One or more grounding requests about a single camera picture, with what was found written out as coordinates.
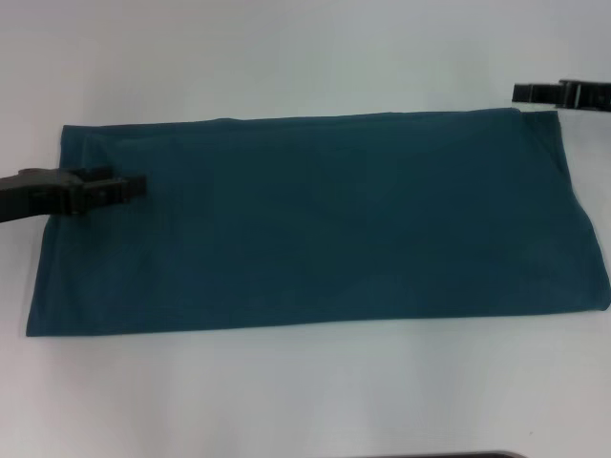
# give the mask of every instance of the black clamp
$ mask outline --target black clamp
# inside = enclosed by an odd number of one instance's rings
[[[550,103],[570,110],[611,112],[611,83],[561,79],[558,84],[516,84],[512,100]]]
[[[36,215],[84,215],[146,194],[146,177],[113,177],[113,169],[25,169],[0,178],[0,222]]]

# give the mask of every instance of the table surface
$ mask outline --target table surface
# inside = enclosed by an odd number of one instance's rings
[[[0,176],[63,124],[510,105],[611,79],[603,1],[4,0]],[[611,115],[561,113],[611,260]],[[0,225],[0,456],[608,457],[611,314],[26,339],[45,219]]]

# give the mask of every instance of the teal cloth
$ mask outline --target teal cloth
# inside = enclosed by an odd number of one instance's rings
[[[149,193],[50,218],[27,333],[603,310],[556,113],[66,126]]]

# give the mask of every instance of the white table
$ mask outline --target white table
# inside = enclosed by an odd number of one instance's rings
[[[611,4],[3,0],[0,176],[62,124],[508,106],[611,80]],[[611,260],[611,114],[561,114]],[[26,339],[44,218],[0,225],[0,456],[611,456],[611,314]]]

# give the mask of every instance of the folded fabric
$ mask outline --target folded fabric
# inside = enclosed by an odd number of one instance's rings
[[[29,336],[604,310],[554,112],[66,126],[148,195],[49,219]]]

